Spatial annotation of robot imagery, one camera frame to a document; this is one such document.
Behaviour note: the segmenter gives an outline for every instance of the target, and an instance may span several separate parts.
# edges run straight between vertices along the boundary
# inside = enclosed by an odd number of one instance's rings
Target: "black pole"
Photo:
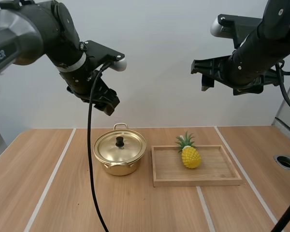
[[[272,229],[272,232],[281,232],[289,221],[290,221],[290,206],[288,207],[284,215],[280,218],[275,227]]]

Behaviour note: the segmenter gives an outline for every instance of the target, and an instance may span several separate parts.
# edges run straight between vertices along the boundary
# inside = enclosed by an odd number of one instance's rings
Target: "yellow pineapple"
[[[196,150],[196,147],[192,144],[194,142],[191,142],[192,134],[187,136],[187,132],[185,134],[184,138],[181,138],[179,136],[176,137],[178,139],[177,144],[179,146],[177,147],[179,149],[179,152],[182,152],[182,160],[184,165],[187,168],[196,168],[201,164],[201,156]]]

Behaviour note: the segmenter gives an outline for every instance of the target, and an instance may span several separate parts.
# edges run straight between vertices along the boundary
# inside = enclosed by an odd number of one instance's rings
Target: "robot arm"
[[[234,95],[261,93],[263,86],[279,85],[270,68],[290,54],[290,0],[269,0],[263,19],[219,15],[211,27],[217,37],[232,38],[232,55],[195,60],[191,73],[202,73],[202,90],[219,81]]]
[[[67,82],[67,90],[89,102],[96,68],[111,62],[116,71],[126,69],[124,54],[93,41],[80,42],[63,3],[5,0],[0,8],[0,72],[13,63],[29,65],[46,54]],[[100,79],[93,103],[111,115],[119,99]]]

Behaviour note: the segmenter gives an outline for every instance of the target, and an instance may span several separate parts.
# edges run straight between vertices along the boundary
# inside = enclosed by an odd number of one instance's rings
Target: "white ring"
[[[56,68],[59,70],[59,72],[70,73],[70,72],[73,72],[75,70],[78,70],[85,63],[85,61],[86,61],[86,54],[85,54],[85,52],[83,52],[82,57],[75,64],[73,64],[67,68],[61,68],[61,67],[57,67],[57,66],[56,66]]]

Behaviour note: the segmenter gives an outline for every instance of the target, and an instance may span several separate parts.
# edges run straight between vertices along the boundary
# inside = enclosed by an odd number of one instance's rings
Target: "white wall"
[[[125,72],[103,79],[121,100],[111,117],[95,111],[93,127],[270,125],[282,102],[278,87],[234,97],[219,83],[201,92],[194,59],[226,56],[232,40],[209,30],[219,14],[262,17],[265,0],[64,0],[81,40],[124,53]],[[86,127],[88,105],[66,91],[53,64],[42,57],[11,66],[0,76],[0,132],[9,144],[29,128]]]

